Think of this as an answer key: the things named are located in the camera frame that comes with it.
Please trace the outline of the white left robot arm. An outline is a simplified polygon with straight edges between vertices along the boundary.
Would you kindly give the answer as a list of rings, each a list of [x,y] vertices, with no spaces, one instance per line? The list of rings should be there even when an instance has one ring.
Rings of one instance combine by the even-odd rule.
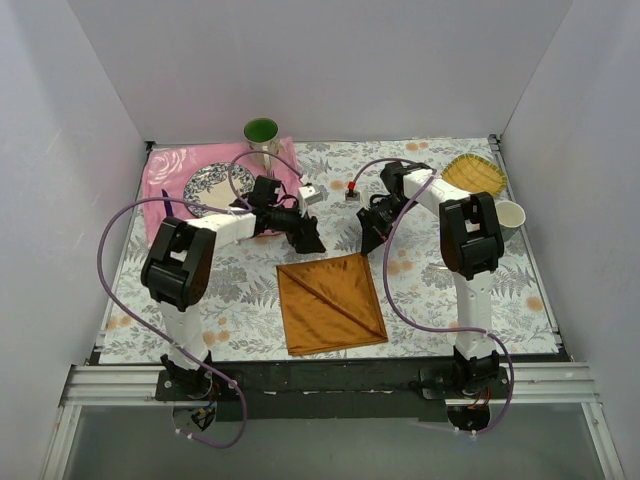
[[[323,253],[318,220],[308,207],[322,200],[319,190],[303,181],[294,195],[282,182],[259,176],[253,189],[228,207],[209,215],[180,220],[166,217],[156,234],[141,272],[141,282],[158,303],[170,337],[170,352],[161,357],[169,381],[193,400],[213,389],[206,369],[211,352],[203,338],[199,302],[210,278],[215,252],[265,232],[283,233],[298,254]]]

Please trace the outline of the orange cloth napkin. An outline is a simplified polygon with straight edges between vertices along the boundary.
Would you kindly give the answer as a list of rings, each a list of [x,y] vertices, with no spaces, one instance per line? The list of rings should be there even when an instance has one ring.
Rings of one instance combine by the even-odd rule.
[[[276,267],[288,353],[306,356],[386,343],[369,261],[355,253]]]

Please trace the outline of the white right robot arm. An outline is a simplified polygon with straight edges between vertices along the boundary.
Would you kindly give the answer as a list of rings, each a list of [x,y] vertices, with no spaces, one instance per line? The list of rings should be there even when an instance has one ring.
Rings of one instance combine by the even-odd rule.
[[[362,203],[357,218],[362,229],[360,254],[384,246],[383,288],[394,313],[407,325],[429,333],[453,333],[453,359],[443,374],[430,374],[424,388],[453,390],[475,397],[499,375],[503,344],[492,333],[491,289],[504,241],[495,202],[487,192],[470,193],[447,183],[437,171],[420,162],[385,158],[366,164],[383,164],[380,179],[387,192]],[[421,326],[397,307],[388,284],[388,255],[400,222],[420,205],[439,220],[440,253],[451,272],[457,297],[455,327]]]

